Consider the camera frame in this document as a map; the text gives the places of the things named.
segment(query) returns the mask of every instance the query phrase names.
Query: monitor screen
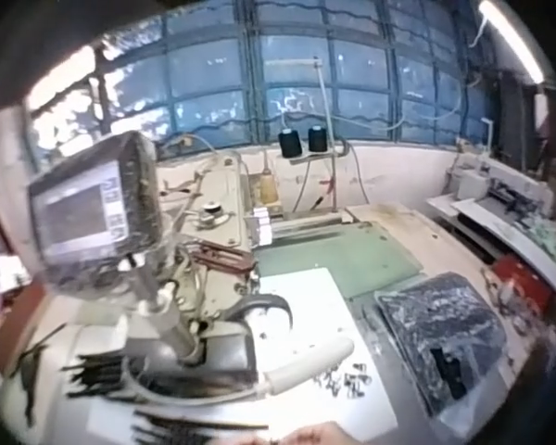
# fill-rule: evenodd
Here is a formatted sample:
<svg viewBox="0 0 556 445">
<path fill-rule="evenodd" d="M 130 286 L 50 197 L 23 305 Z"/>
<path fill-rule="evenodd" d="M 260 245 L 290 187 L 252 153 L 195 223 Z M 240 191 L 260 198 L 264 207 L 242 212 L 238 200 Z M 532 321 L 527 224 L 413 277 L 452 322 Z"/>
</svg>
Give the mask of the monitor screen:
<svg viewBox="0 0 556 445">
<path fill-rule="evenodd" d="M 45 230 L 50 244 L 59 244 L 107 231 L 99 185 L 48 204 L 44 216 Z"/>
<path fill-rule="evenodd" d="M 109 258 L 129 234 L 117 162 L 55 184 L 32 205 L 40 249 L 52 264 Z"/>
</svg>

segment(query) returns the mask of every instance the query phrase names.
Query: black thread spool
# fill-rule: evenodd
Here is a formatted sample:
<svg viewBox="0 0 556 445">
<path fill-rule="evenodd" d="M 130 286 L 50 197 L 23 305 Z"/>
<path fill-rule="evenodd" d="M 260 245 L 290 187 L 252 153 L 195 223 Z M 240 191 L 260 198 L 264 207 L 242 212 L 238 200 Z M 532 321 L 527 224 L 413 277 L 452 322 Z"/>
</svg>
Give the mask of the black thread spool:
<svg viewBox="0 0 556 445">
<path fill-rule="evenodd" d="M 309 152 L 327 152 L 327 131 L 320 125 L 309 128 Z"/>
<path fill-rule="evenodd" d="M 278 134 L 278 142 L 280 142 L 282 156 L 285 159 L 298 158 L 303 154 L 303 147 L 300 144 L 297 130 L 285 128 Z"/>
</svg>

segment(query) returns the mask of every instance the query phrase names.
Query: window pane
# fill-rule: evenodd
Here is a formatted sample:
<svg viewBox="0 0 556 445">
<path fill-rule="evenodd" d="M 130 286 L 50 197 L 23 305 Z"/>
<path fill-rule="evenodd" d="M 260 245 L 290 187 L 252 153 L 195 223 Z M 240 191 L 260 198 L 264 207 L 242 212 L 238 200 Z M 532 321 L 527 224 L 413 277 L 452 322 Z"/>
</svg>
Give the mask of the window pane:
<svg viewBox="0 0 556 445">
<path fill-rule="evenodd" d="M 167 18 L 169 33 L 186 32 L 208 26 L 234 23 L 231 0 L 208 0 L 179 7 Z"/>
<path fill-rule="evenodd" d="M 486 93 L 480 88 L 468 88 L 467 95 L 469 98 L 468 115 L 473 118 L 484 118 L 487 116 Z"/>
<path fill-rule="evenodd" d="M 323 23 L 319 0 L 258 0 L 260 21 Z"/>
<path fill-rule="evenodd" d="M 87 89 L 65 95 L 32 123 L 36 145 L 54 149 L 80 134 L 88 134 L 98 122 L 93 115 L 92 99 Z"/>
<path fill-rule="evenodd" d="M 379 33 L 379 17 L 372 0 L 326 0 L 330 23 L 352 30 Z"/>
<path fill-rule="evenodd" d="M 421 116 L 434 118 L 435 108 L 429 105 L 404 100 L 402 102 L 402 110 L 405 121 L 401 126 L 401 138 L 408 142 L 433 144 L 435 142 L 433 122 Z"/>
<path fill-rule="evenodd" d="M 170 53 L 171 87 L 175 96 L 241 84 L 236 40 L 197 44 Z"/>
<path fill-rule="evenodd" d="M 95 70 L 95 52 L 90 46 L 83 46 L 58 66 L 50 70 L 39 81 L 27 97 L 27 106 L 31 111 L 38 109 L 53 99 L 57 93 L 64 91 Z"/>
<path fill-rule="evenodd" d="M 391 20 L 395 27 L 396 41 L 411 46 L 413 49 L 430 53 L 428 30 L 423 19 L 416 19 L 392 9 Z"/>
<path fill-rule="evenodd" d="M 335 41 L 334 51 L 339 82 L 387 88 L 387 60 L 383 49 Z"/>
<path fill-rule="evenodd" d="M 203 135 L 214 146 L 229 146 L 249 141 L 243 94 L 240 91 L 206 95 L 175 105 L 180 132 Z"/>
<path fill-rule="evenodd" d="M 111 113 L 123 117 L 165 99 L 163 58 L 152 57 L 105 75 Z"/>
<path fill-rule="evenodd" d="M 487 138 L 487 126 L 479 119 L 468 119 L 466 133 L 467 139 L 472 144 L 484 144 Z"/>
<path fill-rule="evenodd" d="M 330 82 L 330 58 L 325 39 L 290 35 L 263 36 L 261 54 L 264 62 L 318 57 L 323 62 L 323 77 L 326 82 Z M 264 63 L 263 72 L 266 82 L 319 82 L 316 69 L 310 65 L 273 66 Z"/>
<path fill-rule="evenodd" d="M 103 54 L 107 60 L 113 60 L 128 51 L 140 46 L 152 44 L 162 37 L 162 19 L 156 16 L 139 21 L 123 30 L 105 34 Z"/>
<path fill-rule="evenodd" d="M 492 42 L 490 42 L 490 40 L 488 40 L 486 36 L 482 36 L 480 46 L 482 48 L 484 62 L 488 66 L 494 66 L 496 63 L 496 57 L 494 53 L 494 45 L 492 44 Z"/>
<path fill-rule="evenodd" d="M 445 34 L 453 35 L 453 20 L 451 20 L 451 15 L 444 6 L 434 1 L 426 0 L 424 2 L 424 9 L 426 11 L 426 19 L 432 27 Z"/>
<path fill-rule="evenodd" d="M 435 57 L 449 64 L 457 65 L 458 57 L 455 40 L 445 33 L 436 30 L 431 30 L 430 35 L 433 40 L 433 54 Z"/>
<path fill-rule="evenodd" d="M 130 130 L 139 130 L 153 141 L 163 139 L 171 132 L 171 115 L 166 108 L 156 108 L 111 123 L 113 134 Z"/>
<path fill-rule="evenodd" d="M 455 109 L 461 97 L 461 82 L 443 71 L 438 73 L 438 103 Z"/>
<path fill-rule="evenodd" d="M 438 115 L 448 115 L 451 109 L 440 108 Z M 436 143 L 444 145 L 455 145 L 455 138 L 460 134 L 461 115 L 451 114 L 443 119 L 436 121 Z"/>
<path fill-rule="evenodd" d="M 332 109 L 332 91 L 328 89 L 327 94 Z M 285 126 L 297 130 L 302 139 L 307 139 L 311 126 L 326 125 L 320 88 L 273 88 L 268 90 L 266 100 L 268 117 L 276 118 L 270 123 L 271 140 L 277 139 L 278 133 L 284 128 L 283 119 L 280 118 L 283 113 Z"/>
<path fill-rule="evenodd" d="M 475 22 L 474 8 L 472 2 L 453 2 L 460 15 L 470 22 Z"/>
<path fill-rule="evenodd" d="M 415 16 L 421 16 L 423 14 L 423 8 L 420 4 L 420 0 L 387 0 L 387 3 L 391 7 L 410 12 Z"/>
<path fill-rule="evenodd" d="M 388 95 L 354 90 L 339 90 L 338 94 L 340 115 L 364 126 L 335 120 L 337 134 L 360 139 L 385 139 L 388 137 L 387 130 L 380 130 L 391 125 Z"/>
<path fill-rule="evenodd" d="M 404 95 L 435 102 L 433 67 L 405 57 L 398 57 L 398 68 Z"/>
</svg>

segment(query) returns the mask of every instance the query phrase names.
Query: green cutting mat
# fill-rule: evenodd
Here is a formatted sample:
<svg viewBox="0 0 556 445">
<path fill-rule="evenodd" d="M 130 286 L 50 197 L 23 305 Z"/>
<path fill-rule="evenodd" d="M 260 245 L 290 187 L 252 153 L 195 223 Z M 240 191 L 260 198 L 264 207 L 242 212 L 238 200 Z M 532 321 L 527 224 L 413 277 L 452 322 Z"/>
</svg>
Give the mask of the green cutting mat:
<svg viewBox="0 0 556 445">
<path fill-rule="evenodd" d="M 330 227 L 281 242 L 255 252 L 262 277 L 325 267 L 345 298 L 394 285 L 422 269 L 375 223 Z"/>
</svg>

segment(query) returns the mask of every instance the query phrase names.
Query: thread spool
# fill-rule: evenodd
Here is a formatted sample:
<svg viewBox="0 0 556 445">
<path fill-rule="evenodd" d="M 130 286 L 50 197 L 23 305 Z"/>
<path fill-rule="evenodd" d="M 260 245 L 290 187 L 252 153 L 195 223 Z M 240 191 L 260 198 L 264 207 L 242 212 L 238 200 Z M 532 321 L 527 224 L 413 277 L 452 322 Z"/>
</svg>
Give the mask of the thread spool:
<svg viewBox="0 0 556 445">
<path fill-rule="evenodd" d="M 282 156 L 285 159 L 297 158 L 303 153 L 297 130 L 285 128 L 278 134 L 278 142 L 280 143 Z"/>
<path fill-rule="evenodd" d="M 202 210 L 210 215 L 218 215 L 222 213 L 222 205 L 220 202 L 210 201 L 202 206 Z"/>
<path fill-rule="evenodd" d="M 311 153 L 327 152 L 327 131 L 320 125 L 309 128 L 309 151 Z"/>
</svg>

